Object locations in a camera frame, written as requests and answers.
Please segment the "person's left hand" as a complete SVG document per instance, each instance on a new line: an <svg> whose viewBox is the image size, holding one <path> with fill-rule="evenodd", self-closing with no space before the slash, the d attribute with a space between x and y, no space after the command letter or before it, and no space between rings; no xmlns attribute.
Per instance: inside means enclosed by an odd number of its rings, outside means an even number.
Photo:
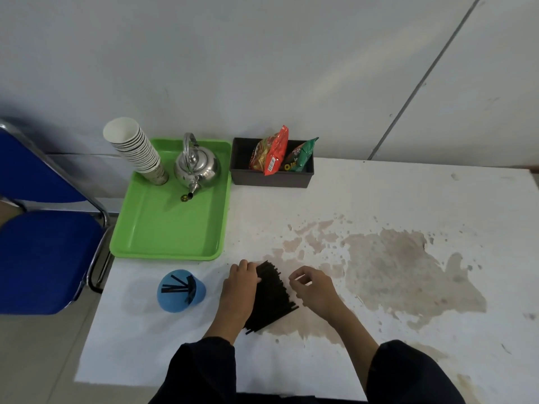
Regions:
<svg viewBox="0 0 539 404"><path fill-rule="evenodd" d="M232 286L227 284L227 278L225 279L218 312L226 324L240 330L244 328L253 311L257 286Z"/></svg>

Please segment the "person's right hand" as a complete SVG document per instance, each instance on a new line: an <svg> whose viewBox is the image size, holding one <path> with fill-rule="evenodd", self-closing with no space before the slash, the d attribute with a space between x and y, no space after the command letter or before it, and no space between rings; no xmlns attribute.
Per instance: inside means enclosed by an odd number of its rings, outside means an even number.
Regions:
<svg viewBox="0 0 539 404"><path fill-rule="evenodd" d="M304 265L290 274L289 284L290 279L312 279L312 296L297 296L297 298L329 324L337 323L346 315L347 306L337 294L332 279L323 271Z"/></svg>

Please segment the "pile of black straws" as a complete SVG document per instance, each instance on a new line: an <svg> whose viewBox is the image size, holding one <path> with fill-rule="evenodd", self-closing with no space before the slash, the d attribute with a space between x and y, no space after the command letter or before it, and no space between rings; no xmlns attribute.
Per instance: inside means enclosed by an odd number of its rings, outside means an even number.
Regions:
<svg viewBox="0 0 539 404"><path fill-rule="evenodd" d="M299 308L290 299L275 265L269 261L259 264L257 275L260 282L257 284L252 313L244 326L246 334L259 332Z"/></svg>

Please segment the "person's left forearm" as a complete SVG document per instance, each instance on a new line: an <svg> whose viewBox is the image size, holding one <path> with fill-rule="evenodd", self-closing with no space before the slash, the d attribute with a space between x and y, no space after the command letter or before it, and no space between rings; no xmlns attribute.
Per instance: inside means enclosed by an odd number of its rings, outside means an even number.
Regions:
<svg viewBox="0 0 539 404"><path fill-rule="evenodd" d="M201 340L182 344L148 404L238 404L233 342L245 321L216 318Z"/></svg>

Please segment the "person's right forearm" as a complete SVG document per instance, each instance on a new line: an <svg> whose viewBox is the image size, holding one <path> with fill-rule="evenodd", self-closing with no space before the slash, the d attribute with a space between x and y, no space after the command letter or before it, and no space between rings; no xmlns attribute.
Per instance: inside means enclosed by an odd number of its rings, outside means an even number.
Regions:
<svg viewBox="0 0 539 404"><path fill-rule="evenodd" d="M327 321L343 341L369 404L466 404L433 358L401 340L378 345L341 301Z"/></svg>

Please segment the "blue plastic cup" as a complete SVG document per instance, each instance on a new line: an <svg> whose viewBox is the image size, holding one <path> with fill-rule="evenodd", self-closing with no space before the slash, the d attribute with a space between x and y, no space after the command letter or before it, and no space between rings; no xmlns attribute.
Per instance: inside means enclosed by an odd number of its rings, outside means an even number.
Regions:
<svg viewBox="0 0 539 404"><path fill-rule="evenodd" d="M196 282L197 282L197 292L196 296L192 302L191 305L187 305L185 299L188 296L188 293L161 293L160 289L165 287L174 287L174 284L178 284L176 281L174 281L170 275L173 274L176 277L180 278L181 280L185 281L187 283L187 276L193 275ZM168 273L159 283L158 289L157 289L157 301L159 306L166 312L170 313L179 313L183 312L186 309L190 307L194 307L196 305L199 305L206 296L206 286L205 284L199 280L194 274L192 274L188 270L179 269L174 270L170 273Z"/></svg>

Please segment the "green plastic tray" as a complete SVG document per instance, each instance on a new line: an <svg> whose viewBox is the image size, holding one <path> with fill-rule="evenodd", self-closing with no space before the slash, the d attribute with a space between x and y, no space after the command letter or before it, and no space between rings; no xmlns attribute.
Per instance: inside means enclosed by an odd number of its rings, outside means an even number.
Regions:
<svg viewBox="0 0 539 404"><path fill-rule="evenodd" d="M133 173L110 242L116 258L211 261L223 251L229 210L232 142L216 139L199 144L217 156L222 171L212 187L181 201L188 193L173 173L183 149L181 139L150 140L169 173L162 186Z"/></svg>

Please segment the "dark brown plastic box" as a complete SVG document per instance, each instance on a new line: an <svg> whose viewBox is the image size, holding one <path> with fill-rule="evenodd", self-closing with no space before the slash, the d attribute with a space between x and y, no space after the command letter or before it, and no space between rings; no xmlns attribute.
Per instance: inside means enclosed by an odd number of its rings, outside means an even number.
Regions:
<svg viewBox="0 0 539 404"><path fill-rule="evenodd" d="M232 141L230 172L235 185L306 189L314 175L314 156L307 161L302 172L278 171L264 176L249 169L253 150L261 139L235 137Z"/></svg>

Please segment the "steel kettle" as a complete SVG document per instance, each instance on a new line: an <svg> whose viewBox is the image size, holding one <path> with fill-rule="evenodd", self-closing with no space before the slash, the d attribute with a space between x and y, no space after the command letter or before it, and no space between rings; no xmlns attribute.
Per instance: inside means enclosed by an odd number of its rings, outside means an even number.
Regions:
<svg viewBox="0 0 539 404"><path fill-rule="evenodd" d="M191 200L197 192L218 183L221 166L217 156L206 147L200 146L193 133L186 133L183 149L173 166L175 178L188 189L181 202Z"/></svg>

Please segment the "red snack packet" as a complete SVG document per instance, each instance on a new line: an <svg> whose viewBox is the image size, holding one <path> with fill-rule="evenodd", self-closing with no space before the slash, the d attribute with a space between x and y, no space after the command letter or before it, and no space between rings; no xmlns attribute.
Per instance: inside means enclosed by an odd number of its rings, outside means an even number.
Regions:
<svg viewBox="0 0 539 404"><path fill-rule="evenodd" d="M260 140L251 155L248 167L270 176L279 171L285 158L288 145L289 128L283 125L279 132Z"/></svg>

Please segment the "green snack packet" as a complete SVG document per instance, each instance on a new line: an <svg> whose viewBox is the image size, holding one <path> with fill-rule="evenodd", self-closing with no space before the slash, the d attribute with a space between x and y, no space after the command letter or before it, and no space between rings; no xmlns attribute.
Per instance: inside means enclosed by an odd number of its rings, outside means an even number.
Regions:
<svg viewBox="0 0 539 404"><path fill-rule="evenodd" d="M312 157L318 139L319 137L315 137L294 148L281 163L280 171L302 172L307 161Z"/></svg>

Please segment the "stack of white paper cups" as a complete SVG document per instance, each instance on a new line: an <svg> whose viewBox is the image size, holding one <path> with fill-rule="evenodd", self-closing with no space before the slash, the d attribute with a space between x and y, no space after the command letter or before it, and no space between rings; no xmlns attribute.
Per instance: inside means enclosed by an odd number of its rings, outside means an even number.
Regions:
<svg viewBox="0 0 539 404"><path fill-rule="evenodd" d="M169 174L161 157L137 121L129 117L109 121L103 136L151 184L161 186L168 182Z"/></svg>

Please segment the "blue folding chair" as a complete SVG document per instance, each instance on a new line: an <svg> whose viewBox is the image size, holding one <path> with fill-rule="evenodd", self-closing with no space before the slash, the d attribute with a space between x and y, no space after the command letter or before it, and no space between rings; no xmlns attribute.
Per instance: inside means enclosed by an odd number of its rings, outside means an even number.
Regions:
<svg viewBox="0 0 539 404"><path fill-rule="evenodd" d="M0 120L0 202L20 212L0 224L0 315L54 315L110 262L110 214L13 124Z"/></svg>

